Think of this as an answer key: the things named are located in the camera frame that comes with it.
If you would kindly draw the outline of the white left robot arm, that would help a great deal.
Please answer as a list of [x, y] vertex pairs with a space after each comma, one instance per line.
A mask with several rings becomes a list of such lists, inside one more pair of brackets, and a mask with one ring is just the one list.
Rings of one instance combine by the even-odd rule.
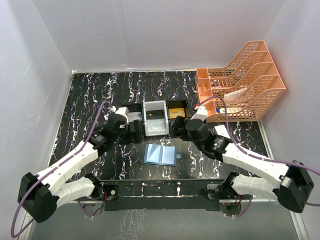
[[57, 208], [82, 197], [93, 200], [103, 195], [101, 181], [89, 173], [79, 180], [68, 180], [87, 164], [97, 160], [117, 144], [140, 143], [144, 138], [140, 120], [129, 121], [125, 114], [113, 113], [107, 123], [92, 129], [86, 139], [50, 167], [26, 173], [20, 182], [17, 201], [30, 216], [42, 223]]

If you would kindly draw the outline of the blue card holder wallet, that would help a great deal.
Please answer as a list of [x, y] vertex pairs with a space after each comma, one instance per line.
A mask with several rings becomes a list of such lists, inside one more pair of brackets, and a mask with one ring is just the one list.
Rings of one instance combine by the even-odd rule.
[[175, 167], [177, 160], [181, 159], [181, 154], [177, 152], [175, 146], [160, 144], [147, 144], [145, 146], [144, 164], [161, 165]]

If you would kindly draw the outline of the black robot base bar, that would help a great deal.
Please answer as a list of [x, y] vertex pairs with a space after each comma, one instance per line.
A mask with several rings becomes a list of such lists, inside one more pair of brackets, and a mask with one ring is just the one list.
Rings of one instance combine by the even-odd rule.
[[240, 214], [250, 197], [214, 194], [221, 184], [214, 179], [105, 180], [91, 199], [99, 201], [105, 211], [201, 209]]

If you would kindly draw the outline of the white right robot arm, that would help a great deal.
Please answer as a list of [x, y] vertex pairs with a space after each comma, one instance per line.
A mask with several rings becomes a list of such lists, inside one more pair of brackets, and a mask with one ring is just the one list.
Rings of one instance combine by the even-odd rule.
[[201, 119], [178, 116], [169, 129], [172, 138], [192, 142], [209, 159], [240, 167], [255, 176], [232, 172], [220, 186], [220, 195], [230, 199], [252, 195], [278, 201], [286, 209], [302, 213], [314, 188], [303, 163], [281, 162], [256, 154], [237, 144], [225, 125], [210, 130]]

